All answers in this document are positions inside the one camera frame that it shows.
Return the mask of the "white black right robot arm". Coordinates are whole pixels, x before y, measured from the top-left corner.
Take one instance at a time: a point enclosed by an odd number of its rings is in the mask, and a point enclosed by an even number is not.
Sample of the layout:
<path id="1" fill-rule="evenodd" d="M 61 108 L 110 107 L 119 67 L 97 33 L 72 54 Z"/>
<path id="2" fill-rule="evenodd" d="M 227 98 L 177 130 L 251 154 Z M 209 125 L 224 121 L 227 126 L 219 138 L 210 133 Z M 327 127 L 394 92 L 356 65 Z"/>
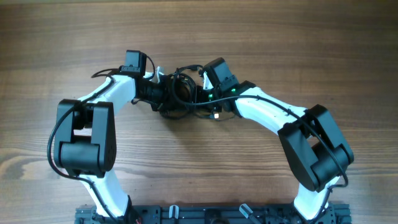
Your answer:
<path id="1" fill-rule="evenodd" d="M 300 184 L 294 208 L 304 220 L 319 221 L 333 189 L 348 185 L 346 169 L 354 162 L 331 113 L 322 105 L 310 109 L 293 106 L 249 81 L 238 82 L 223 58 L 206 64 L 200 74 L 204 93 L 199 104 L 255 121 L 279 137 Z"/>

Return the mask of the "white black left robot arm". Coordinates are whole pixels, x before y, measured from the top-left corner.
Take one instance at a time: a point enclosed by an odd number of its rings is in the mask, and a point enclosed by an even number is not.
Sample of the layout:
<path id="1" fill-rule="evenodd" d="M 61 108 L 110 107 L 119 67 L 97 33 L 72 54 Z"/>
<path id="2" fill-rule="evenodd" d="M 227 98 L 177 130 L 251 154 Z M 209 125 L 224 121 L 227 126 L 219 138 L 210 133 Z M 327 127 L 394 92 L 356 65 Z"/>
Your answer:
<path id="1" fill-rule="evenodd" d="M 57 121 L 47 143 L 47 160 L 55 173 L 81 182 L 96 205 L 99 223 L 140 223 L 139 214 L 121 188 L 114 171 L 116 129 L 114 117 L 139 94 L 138 83 L 152 88 L 158 70 L 146 71 L 152 59 L 138 50 L 127 50 L 124 65 L 93 74 L 105 82 L 77 100 L 58 104 Z"/>

